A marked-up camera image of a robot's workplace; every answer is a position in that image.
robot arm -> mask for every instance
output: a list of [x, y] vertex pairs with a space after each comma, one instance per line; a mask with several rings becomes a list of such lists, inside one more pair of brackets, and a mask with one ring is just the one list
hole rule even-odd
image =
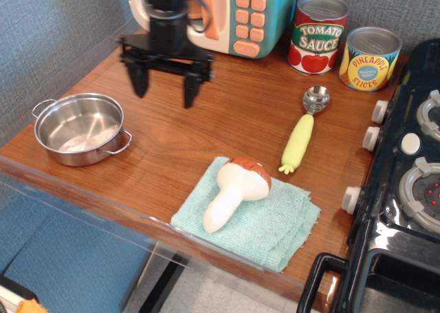
[[188, 0], [146, 0], [146, 13], [149, 33], [121, 36], [119, 40], [121, 59], [135, 93], [140, 98], [145, 95], [150, 69], [185, 76], [184, 106], [189, 108], [200, 85], [212, 78], [214, 55], [193, 45], [186, 36]]

toy mushroom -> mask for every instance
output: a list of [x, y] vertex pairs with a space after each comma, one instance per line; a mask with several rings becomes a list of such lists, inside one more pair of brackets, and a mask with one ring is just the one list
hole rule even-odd
[[263, 166], [247, 158], [232, 158], [217, 173], [220, 193], [203, 216], [203, 227], [213, 233], [222, 228], [242, 201], [256, 201], [269, 195], [272, 181]]

tomato illustration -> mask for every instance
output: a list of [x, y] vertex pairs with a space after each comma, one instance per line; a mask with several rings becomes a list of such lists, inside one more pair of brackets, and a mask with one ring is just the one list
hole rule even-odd
[[330, 68], [332, 68], [332, 67], [335, 65], [336, 57], [337, 57], [337, 56], [338, 56], [338, 53], [337, 53], [337, 52], [335, 52], [335, 54], [333, 54], [333, 55], [331, 56], [330, 61], [329, 61], [329, 67], [330, 67]]
[[301, 53], [295, 48], [295, 45], [290, 45], [289, 62], [293, 66], [301, 63]]
[[327, 56], [306, 55], [302, 58], [302, 67], [311, 74], [321, 72], [325, 69], [327, 64], [329, 64], [329, 58]]

tomato sauce can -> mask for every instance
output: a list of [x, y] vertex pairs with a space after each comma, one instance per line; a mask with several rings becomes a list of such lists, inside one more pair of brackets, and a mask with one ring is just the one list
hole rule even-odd
[[339, 78], [359, 91], [377, 91], [388, 85], [402, 40], [391, 30], [357, 28], [346, 38]]
[[298, 0], [290, 65], [306, 74], [328, 72], [335, 65], [348, 18], [349, 7], [343, 0]]

